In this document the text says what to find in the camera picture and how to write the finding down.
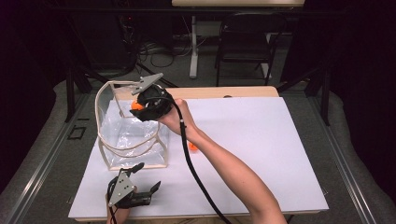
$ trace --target table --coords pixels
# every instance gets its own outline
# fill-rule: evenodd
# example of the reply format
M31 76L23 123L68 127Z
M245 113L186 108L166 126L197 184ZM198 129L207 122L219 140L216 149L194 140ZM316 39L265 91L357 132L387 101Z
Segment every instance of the table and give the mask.
M172 0L174 7L302 7L305 0ZM207 25L210 30L219 27L211 22ZM197 48L197 20L192 16L191 20L191 67L190 78L197 78L198 48ZM264 75L268 70L268 64L262 64Z
M179 88L168 91L175 98L187 99L197 125L264 180L278 199L283 213L317 213L329 209L289 110L275 88ZM132 182L141 191L162 181L151 205L134 208L131 218L214 217L216 213L184 160L180 136L172 133L168 148L167 168L144 169L131 175ZM202 153L191 153L191 160L223 214L248 215L246 207L225 186ZM106 188L117 174L107 170L96 143L69 217L77 221L106 219Z

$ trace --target black chair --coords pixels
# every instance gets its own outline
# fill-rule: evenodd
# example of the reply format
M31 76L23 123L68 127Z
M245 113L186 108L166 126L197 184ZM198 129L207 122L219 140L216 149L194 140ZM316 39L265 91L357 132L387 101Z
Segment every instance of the black chair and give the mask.
M268 85L272 62L276 52L276 41L285 30L286 19L276 13L234 13L221 23L219 49L216 56L216 86L220 79L220 62L224 63L268 63L268 71L262 78ZM267 35L274 35L267 41Z

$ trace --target orange object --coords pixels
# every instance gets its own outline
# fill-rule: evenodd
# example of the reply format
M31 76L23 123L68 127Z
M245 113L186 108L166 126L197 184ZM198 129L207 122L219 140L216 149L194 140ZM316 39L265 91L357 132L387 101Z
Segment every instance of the orange object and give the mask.
M139 104L137 101L132 101L132 104L131 104L131 109L132 110L142 110L142 109L144 109L145 107L143 107L141 104Z
M198 150L198 147L196 147L193 143L189 142L189 149L195 151Z

